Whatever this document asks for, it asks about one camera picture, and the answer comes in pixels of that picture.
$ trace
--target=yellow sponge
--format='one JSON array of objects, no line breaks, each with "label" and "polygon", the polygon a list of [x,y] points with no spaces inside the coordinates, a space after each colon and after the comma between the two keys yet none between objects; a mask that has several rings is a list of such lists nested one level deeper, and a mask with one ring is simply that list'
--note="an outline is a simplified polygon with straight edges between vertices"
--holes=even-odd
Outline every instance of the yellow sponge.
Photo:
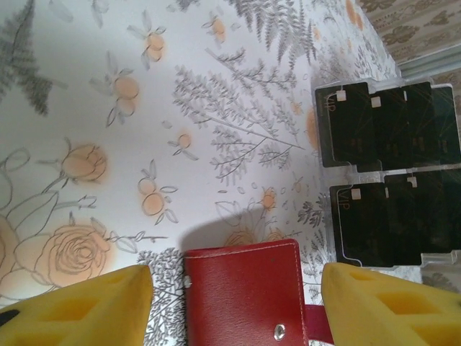
[{"label": "yellow sponge", "polygon": [[461,295],[342,263],[323,269],[337,346],[461,345]]},{"label": "yellow sponge", "polygon": [[2,346],[142,346],[153,298],[133,265],[0,310]]}]

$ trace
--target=floral paper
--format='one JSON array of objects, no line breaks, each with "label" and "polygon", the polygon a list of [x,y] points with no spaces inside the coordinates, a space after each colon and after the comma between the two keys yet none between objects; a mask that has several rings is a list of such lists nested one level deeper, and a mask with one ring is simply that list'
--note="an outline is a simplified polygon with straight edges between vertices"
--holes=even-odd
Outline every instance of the floral paper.
[{"label": "floral paper", "polygon": [[3,1],[0,304],[147,264],[145,345],[185,345],[181,253],[285,237],[320,303],[312,88],[397,74],[347,5]]}]

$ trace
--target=card holder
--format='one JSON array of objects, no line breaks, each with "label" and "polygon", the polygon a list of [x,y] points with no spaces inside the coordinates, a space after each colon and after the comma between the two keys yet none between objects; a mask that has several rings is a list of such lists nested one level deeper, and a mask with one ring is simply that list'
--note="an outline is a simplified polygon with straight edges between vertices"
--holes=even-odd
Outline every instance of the card holder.
[{"label": "card holder", "polygon": [[306,306],[299,246],[286,239],[185,253],[189,346],[333,343],[323,306]]}]

